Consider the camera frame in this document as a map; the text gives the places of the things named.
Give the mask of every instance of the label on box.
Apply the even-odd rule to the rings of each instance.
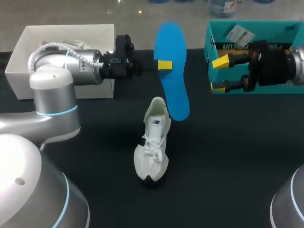
[[[253,38],[255,34],[244,29],[243,27],[236,25],[226,36],[226,39],[229,39],[238,45],[245,47]]]
[[[224,13],[233,13],[237,9],[237,1],[225,2]]]

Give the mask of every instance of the teal box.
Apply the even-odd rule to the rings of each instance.
[[[239,25],[255,34],[245,47],[241,47],[226,38],[228,33]],[[288,52],[292,47],[304,46],[304,23],[301,21],[250,21],[250,20],[214,20],[208,23],[205,40],[205,60],[208,66],[210,82],[224,80],[239,81],[248,75],[248,63],[232,68],[214,69],[212,61],[227,53],[246,52],[252,42],[266,40],[270,48],[282,48]],[[229,93],[213,91],[214,94],[304,94],[304,86],[295,86],[291,82],[281,85],[259,86],[252,92],[243,89]]]

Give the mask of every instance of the cable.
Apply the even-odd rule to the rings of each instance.
[[[78,54],[73,49],[71,49],[70,47],[68,47],[67,45],[65,45],[63,43],[48,43],[48,44],[42,45],[40,48],[38,48],[37,51],[33,52],[30,55],[30,57],[28,59],[29,60],[28,61],[29,75],[32,75],[33,73],[35,73],[35,60],[36,60],[37,55],[48,47],[61,47],[65,50],[67,50],[69,53],[71,53],[75,58],[77,58],[78,60],[80,60],[86,64],[89,64],[91,66],[98,67],[98,68],[101,68],[103,66],[103,63],[95,63],[95,62],[87,60],[86,58],[84,58],[83,56],[81,56],[80,54]]]
[[[45,144],[45,143],[44,143],[44,144],[42,144],[42,145],[40,146],[40,149],[39,149],[39,150],[40,150],[41,152],[43,152],[43,150],[44,150],[45,146],[46,146],[46,144]]]

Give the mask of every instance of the shoelace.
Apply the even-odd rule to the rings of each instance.
[[[157,161],[157,162],[161,162],[162,161],[162,150],[161,150],[161,143],[163,141],[163,139],[161,140],[160,143],[153,141],[152,139],[150,139],[147,136],[147,133],[144,134],[143,138],[146,140],[145,144],[144,144],[144,153],[146,156],[153,156],[153,158]]]

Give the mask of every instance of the sticker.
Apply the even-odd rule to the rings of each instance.
[[[232,42],[237,43],[238,45],[244,47],[246,46],[253,38],[255,34],[244,29],[243,27],[236,25],[226,36],[226,39],[231,40]]]
[[[215,45],[213,36],[211,36],[210,42],[211,42],[211,49],[213,49],[213,46]]]
[[[233,13],[236,11],[237,1],[227,1],[225,2],[224,13]]]
[[[206,58],[206,63],[207,63],[207,69],[209,69],[209,64],[210,64],[210,57],[209,57],[209,53],[207,53],[207,58]]]

